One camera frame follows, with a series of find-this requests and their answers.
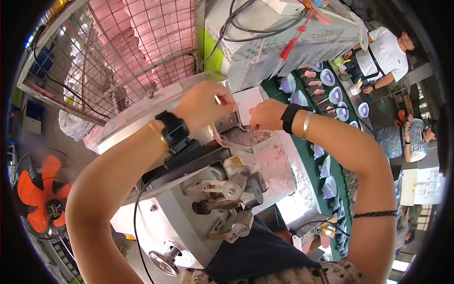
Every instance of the red tassel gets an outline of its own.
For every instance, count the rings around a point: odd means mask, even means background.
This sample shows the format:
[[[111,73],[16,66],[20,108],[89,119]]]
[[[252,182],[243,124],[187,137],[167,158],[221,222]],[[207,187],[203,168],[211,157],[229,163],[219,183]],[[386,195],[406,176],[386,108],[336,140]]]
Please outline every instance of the red tassel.
[[[306,22],[304,23],[304,25],[299,26],[299,27],[297,28],[297,30],[298,30],[300,33],[299,33],[294,39],[292,39],[291,42],[289,42],[289,43],[287,44],[287,46],[285,47],[284,51],[283,51],[282,54],[281,54],[281,59],[282,59],[282,61],[286,61],[286,60],[287,60],[287,57],[288,57],[288,55],[290,54],[290,52],[291,52],[291,50],[293,49],[293,47],[295,46],[296,41],[298,40],[298,38],[300,37],[300,35],[301,35],[304,31],[306,31],[307,22],[309,22],[309,19],[311,18],[312,12],[313,12],[313,11],[314,11],[314,10],[311,8],[311,13],[309,14],[309,17],[307,18],[307,20],[306,20]]]

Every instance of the gold bracelet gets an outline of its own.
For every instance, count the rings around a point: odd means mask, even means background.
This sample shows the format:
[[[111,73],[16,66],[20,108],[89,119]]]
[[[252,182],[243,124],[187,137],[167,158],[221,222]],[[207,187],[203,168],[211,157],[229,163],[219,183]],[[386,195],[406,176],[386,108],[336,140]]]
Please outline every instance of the gold bracelet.
[[[306,132],[307,129],[309,128],[309,123],[311,122],[311,116],[312,112],[311,111],[306,111],[306,118],[304,119],[304,126],[303,126],[303,140],[306,140]]]
[[[153,130],[159,136],[159,140],[163,145],[164,153],[168,153],[170,150],[169,144],[167,142],[167,139],[162,134],[162,132],[159,131],[158,127],[156,126],[156,122],[154,120],[150,120],[148,122],[148,125],[150,126],[151,130]]]

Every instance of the orange fan blade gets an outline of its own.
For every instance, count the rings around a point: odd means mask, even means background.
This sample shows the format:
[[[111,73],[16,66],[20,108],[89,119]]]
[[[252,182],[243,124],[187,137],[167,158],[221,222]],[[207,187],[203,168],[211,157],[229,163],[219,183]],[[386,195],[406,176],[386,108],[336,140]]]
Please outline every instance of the orange fan blade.
[[[53,177],[60,169],[61,162],[58,158],[54,156],[48,156],[44,159],[43,168],[42,168],[42,177],[43,177],[43,185],[44,185],[44,192],[46,195],[51,195],[52,193],[52,184],[54,182]]]
[[[68,198],[68,194],[69,194],[69,190],[71,189],[71,186],[73,186],[72,182],[65,185],[62,189],[60,189],[57,192],[57,197],[58,198]]]
[[[32,228],[38,233],[44,233],[47,228],[49,216],[47,216],[44,206],[39,206],[33,213],[27,215]]]
[[[31,206],[44,206],[44,194],[31,181],[28,171],[20,173],[17,181],[17,194],[22,202]]]
[[[54,220],[54,226],[55,227],[60,227],[66,224],[66,220],[64,218],[64,211],[61,213],[60,217],[56,220]]]

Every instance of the black watch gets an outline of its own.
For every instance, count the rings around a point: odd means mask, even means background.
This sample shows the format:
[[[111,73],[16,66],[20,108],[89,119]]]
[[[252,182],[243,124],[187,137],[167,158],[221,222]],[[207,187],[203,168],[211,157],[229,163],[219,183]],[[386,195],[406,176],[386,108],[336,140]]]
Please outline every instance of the black watch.
[[[167,111],[156,115],[155,119],[165,125],[162,134],[169,144],[169,153],[176,154],[186,147],[189,142],[189,130],[184,120]]]
[[[285,109],[284,113],[281,116],[282,120],[282,128],[288,134],[293,134],[291,131],[291,125],[293,123],[293,119],[295,118],[296,112],[299,110],[307,110],[312,111],[310,107],[307,106],[300,106],[297,104],[289,104]]]

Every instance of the fan hub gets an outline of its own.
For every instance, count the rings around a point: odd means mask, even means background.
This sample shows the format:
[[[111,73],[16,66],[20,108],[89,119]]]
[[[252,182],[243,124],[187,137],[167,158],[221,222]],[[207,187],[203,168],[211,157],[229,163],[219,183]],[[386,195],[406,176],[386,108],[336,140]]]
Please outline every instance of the fan hub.
[[[58,199],[52,199],[47,203],[47,215],[49,219],[56,220],[60,218],[63,211],[63,206]]]

